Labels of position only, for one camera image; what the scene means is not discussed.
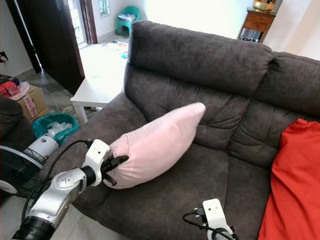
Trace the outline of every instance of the white table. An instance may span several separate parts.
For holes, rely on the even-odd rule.
[[[113,78],[85,78],[75,95],[70,99],[78,116],[80,125],[88,119],[84,107],[103,108],[123,91],[123,80]]]

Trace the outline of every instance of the red cloth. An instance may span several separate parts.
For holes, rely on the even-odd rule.
[[[258,240],[320,240],[320,123],[282,133]]]

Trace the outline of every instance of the black cable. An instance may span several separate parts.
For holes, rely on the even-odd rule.
[[[75,144],[78,144],[78,143],[85,143],[85,145],[87,146],[87,148],[90,148],[90,146],[92,145],[93,141],[91,140],[76,140],[72,143],[70,143],[68,146],[66,146],[65,149],[63,149],[59,154],[58,156],[55,158],[55,160],[53,161],[53,163],[51,164],[50,166],[50,169],[47,173],[47,175],[45,176],[44,180],[42,182],[40,182],[33,190],[32,192],[29,194],[28,198],[26,199],[25,203],[24,203],[24,206],[23,206],[23,210],[22,210],[22,214],[21,214],[21,224],[24,223],[25,221],[25,218],[26,218],[26,211],[27,211],[27,207],[28,207],[28,204],[30,202],[30,199],[32,198],[32,195],[35,193],[35,191],[41,187],[41,190],[39,191],[39,194],[34,198],[34,201],[32,204],[36,203],[36,201],[39,199],[39,197],[41,196],[41,194],[43,193],[44,191],[44,188],[46,186],[46,183],[47,181],[51,180],[49,179],[56,163],[58,162],[58,160],[61,158],[61,156],[70,148],[72,147],[73,145]]]
[[[200,230],[202,230],[202,229],[211,230],[213,233],[220,234],[221,236],[223,236],[224,238],[226,238],[226,239],[228,239],[228,240],[234,240],[233,238],[229,237],[228,235],[224,234],[223,232],[220,232],[219,230],[216,230],[216,229],[214,229],[214,228],[212,228],[212,227],[208,227],[208,226],[202,226],[202,225],[199,224],[199,223],[196,223],[196,222],[194,222],[194,221],[190,221],[190,220],[187,219],[188,216],[197,215],[197,214],[198,214],[198,213],[197,213],[196,211],[188,212],[188,213],[186,213],[186,214],[184,214],[184,215],[182,216],[182,219],[183,219],[183,221],[185,221],[186,223],[191,224],[191,225],[194,225],[194,226],[200,228]]]

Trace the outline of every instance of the tiled floor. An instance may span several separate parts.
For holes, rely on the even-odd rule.
[[[112,39],[128,42],[128,37],[114,36]],[[125,62],[114,59],[114,55],[103,51],[105,42],[89,45],[80,49],[83,69],[86,77],[107,78],[110,73],[123,78]],[[34,73],[33,70],[17,76],[20,81],[41,87],[47,105],[52,112],[66,112],[76,116],[70,98],[72,95],[45,72]],[[86,109],[88,118],[95,114]],[[19,228],[21,212],[25,199],[12,196],[1,202],[0,239],[10,240]],[[126,238],[101,226],[98,222],[84,216],[73,206],[54,233],[52,240],[125,240]]]

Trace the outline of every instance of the gray sofa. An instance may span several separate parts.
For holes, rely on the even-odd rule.
[[[206,113],[193,144],[169,171],[131,189],[92,187],[75,206],[132,240],[206,240],[205,231],[184,223],[182,215],[218,198],[239,238],[256,240],[281,133],[297,118],[320,120],[319,61],[140,21],[132,26],[124,92],[68,142],[111,144],[198,101]],[[53,174],[80,166],[85,153],[84,146],[71,148]]]

